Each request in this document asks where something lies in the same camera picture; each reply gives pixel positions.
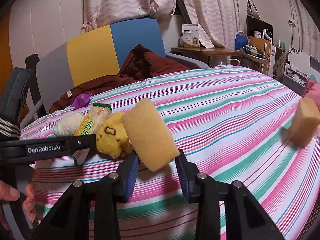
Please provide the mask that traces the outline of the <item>small purple snack packet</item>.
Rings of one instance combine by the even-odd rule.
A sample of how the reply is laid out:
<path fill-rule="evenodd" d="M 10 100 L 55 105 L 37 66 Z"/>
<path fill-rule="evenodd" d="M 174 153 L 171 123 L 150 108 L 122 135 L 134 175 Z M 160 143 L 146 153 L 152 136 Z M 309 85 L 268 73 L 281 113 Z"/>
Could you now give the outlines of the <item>small purple snack packet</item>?
<path fill-rule="evenodd" d="M 73 107 L 73 110 L 87 107 L 91 100 L 91 93 L 81 93 L 74 99 L 73 103 L 71 104 L 71 107 Z"/>

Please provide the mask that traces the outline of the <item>green rice cracker packet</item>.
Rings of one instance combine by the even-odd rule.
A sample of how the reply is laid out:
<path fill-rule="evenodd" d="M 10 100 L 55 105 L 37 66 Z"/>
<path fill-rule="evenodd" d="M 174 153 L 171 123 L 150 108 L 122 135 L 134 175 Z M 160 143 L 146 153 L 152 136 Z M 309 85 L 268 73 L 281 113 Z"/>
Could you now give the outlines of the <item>green rice cracker packet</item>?
<path fill-rule="evenodd" d="M 82 120 L 79 128 L 76 130 L 75 136 L 96 134 L 102 124 L 110 117 L 112 107 L 106 103 L 93 103 L 93 106 Z M 89 152 L 90 148 L 76 151 L 72 158 L 75 165 L 82 165 Z"/>

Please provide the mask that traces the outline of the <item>orange sponge block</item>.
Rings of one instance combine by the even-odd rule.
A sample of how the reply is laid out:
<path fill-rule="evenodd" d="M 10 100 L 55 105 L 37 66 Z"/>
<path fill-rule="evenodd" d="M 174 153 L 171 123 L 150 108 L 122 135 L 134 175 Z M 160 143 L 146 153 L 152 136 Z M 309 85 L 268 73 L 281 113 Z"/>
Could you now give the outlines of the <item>orange sponge block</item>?
<path fill-rule="evenodd" d="M 136 154 L 150 171 L 160 170 L 180 155 L 169 128 L 150 99 L 138 101 L 121 120 Z"/>
<path fill-rule="evenodd" d="M 306 147 L 318 126 L 319 110 L 316 103 L 310 98 L 301 98 L 288 129 L 290 140 L 300 147 Z"/>

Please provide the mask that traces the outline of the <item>wooden wardrobe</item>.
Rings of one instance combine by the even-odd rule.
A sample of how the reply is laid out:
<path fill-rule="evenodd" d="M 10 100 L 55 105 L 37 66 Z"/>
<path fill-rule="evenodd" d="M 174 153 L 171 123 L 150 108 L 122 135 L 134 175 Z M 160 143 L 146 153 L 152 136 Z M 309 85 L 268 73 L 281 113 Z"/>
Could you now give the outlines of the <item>wooden wardrobe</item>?
<path fill-rule="evenodd" d="M 13 70 L 9 46 L 9 20 L 10 10 L 1 18 L 0 25 L 0 95 L 3 94 Z"/>

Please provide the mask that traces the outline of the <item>black rolled mat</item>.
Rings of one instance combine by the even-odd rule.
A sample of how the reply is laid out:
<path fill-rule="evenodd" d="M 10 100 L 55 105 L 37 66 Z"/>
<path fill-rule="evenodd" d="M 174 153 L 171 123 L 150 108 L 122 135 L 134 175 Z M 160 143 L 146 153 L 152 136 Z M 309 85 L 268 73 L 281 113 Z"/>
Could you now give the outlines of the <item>black rolled mat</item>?
<path fill-rule="evenodd" d="M 37 77 L 35 73 L 36 65 L 39 63 L 39 61 L 40 61 L 40 58 L 38 54 L 31 54 L 25 59 L 25 67 L 28 70 L 34 71 L 33 77 L 31 78 L 31 81 L 29 83 L 31 98 L 34 104 L 38 103 L 41 100 L 39 86 L 37 83 Z"/>

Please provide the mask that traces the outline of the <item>striped pink green bedspread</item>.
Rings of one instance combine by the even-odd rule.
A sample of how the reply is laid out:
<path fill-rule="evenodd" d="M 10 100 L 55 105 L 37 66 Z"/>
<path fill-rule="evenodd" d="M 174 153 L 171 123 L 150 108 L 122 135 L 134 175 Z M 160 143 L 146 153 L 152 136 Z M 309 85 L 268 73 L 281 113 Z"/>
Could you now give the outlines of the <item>striped pink green bedspread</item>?
<path fill-rule="evenodd" d="M 239 180 L 285 239 L 296 239 L 319 192 L 319 140 L 297 148 L 285 136 L 300 96 L 245 67 L 194 69 L 138 81 L 92 97 L 112 113 L 149 98 L 178 148 L 217 181 Z M 67 156 L 34 168 L 36 223 L 69 187 L 114 172 L 120 160 L 93 154 L 84 165 Z M 118 205 L 121 239 L 194 239 L 197 205 L 183 198 L 174 160 L 159 172 L 141 163 L 133 196 Z"/>

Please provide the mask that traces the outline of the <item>grey yellow blue chair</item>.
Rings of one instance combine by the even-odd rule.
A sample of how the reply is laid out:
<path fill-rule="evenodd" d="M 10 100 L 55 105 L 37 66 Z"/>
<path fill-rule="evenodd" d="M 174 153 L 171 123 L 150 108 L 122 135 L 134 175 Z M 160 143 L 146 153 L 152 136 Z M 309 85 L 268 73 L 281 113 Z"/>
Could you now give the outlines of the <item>grey yellow blue chair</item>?
<path fill-rule="evenodd" d="M 35 70 L 46 112 L 74 87 L 101 76 L 118 74 L 126 57 L 138 44 L 190 69 L 208 68 L 199 60 L 167 54 L 156 19 L 114 23 L 82 34 L 40 59 Z"/>

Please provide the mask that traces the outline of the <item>maroon red garment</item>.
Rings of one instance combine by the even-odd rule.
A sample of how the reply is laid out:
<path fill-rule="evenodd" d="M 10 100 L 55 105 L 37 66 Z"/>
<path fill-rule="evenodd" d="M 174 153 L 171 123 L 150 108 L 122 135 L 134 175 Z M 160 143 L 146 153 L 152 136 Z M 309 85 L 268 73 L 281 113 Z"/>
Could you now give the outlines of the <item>maroon red garment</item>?
<path fill-rule="evenodd" d="M 49 113 L 64 110 L 82 93 L 97 95 L 137 81 L 186 70 L 189 70 L 187 66 L 161 57 L 138 44 L 130 51 L 117 75 L 101 76 L 72 88 L 71 96 L 63 94 L 59 100 L 52 104 Z"/>

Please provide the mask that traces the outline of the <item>wooden side table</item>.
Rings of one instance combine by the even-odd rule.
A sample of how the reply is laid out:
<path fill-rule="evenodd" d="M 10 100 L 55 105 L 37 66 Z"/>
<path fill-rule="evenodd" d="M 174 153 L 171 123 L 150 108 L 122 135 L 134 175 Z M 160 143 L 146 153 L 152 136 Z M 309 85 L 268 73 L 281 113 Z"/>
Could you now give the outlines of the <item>wooden side table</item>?
<path fill-rule="evenodd" d="M 202 47 L 171 47 L 171 53 L 197 59 L 210 67 L 221 63 L 232 63 L 235 59 L 239 60 L 239 65 L 244 61 L 249 62 L 249 68 L 255 69 L 265 75 L 268 74 L 270 61 L 263 57 L 259 58 L 247 54 L 241 50 L 228 48 L 202 48 Z"/>

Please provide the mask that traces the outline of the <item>blue white kettle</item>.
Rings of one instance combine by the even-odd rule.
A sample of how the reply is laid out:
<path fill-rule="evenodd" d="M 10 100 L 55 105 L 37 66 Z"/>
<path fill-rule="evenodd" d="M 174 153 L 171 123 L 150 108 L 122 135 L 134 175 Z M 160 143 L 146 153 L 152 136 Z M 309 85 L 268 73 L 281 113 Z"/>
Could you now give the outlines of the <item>blue white kettle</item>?
<path fill-rule="evenodd" d="M 237 31 L 234 39 L 235 50 L 241 50 L 248 44 L 248 37 L 245 32 Z"/>

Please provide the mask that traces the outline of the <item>white round fan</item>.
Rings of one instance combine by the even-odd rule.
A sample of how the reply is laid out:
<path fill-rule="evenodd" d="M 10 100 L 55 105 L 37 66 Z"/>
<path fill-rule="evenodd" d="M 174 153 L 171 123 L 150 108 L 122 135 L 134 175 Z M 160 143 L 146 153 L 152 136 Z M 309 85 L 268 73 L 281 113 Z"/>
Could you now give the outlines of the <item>white round fan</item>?
<path fill-rule="evenodd" d="M 263 39 L 272 42 L 272 38 L 273 38 L 272 31 L 270 31 L 267 28 L 263 29 Z"/>

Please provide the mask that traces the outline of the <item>white blue medicine box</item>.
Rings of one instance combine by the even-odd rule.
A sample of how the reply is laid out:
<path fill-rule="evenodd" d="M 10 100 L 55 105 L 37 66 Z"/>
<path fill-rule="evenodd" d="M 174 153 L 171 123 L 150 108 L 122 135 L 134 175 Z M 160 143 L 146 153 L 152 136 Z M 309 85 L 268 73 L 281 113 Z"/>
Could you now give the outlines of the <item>white blue medicine box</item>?
<path fill-rule="evenodd" d="M 199 47 L 199 27 L 197 24 L 183 24 L 182 36 L 184 47 Z"/>

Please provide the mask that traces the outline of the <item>pink floral curtain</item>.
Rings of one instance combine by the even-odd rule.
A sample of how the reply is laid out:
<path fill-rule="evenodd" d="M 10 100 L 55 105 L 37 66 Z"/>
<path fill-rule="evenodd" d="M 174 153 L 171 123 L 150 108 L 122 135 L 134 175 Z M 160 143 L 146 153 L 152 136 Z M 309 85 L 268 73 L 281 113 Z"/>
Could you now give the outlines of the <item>pink floral curtain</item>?
<path fill-rule="evenodd" d="M 206 48 L 234 48 L 236 16 L 233 0 L 84 0 L 82 33 L 135 18 L 159 21 L 176 7 L 188 23 L 199 26 L 200 43 Z"/>

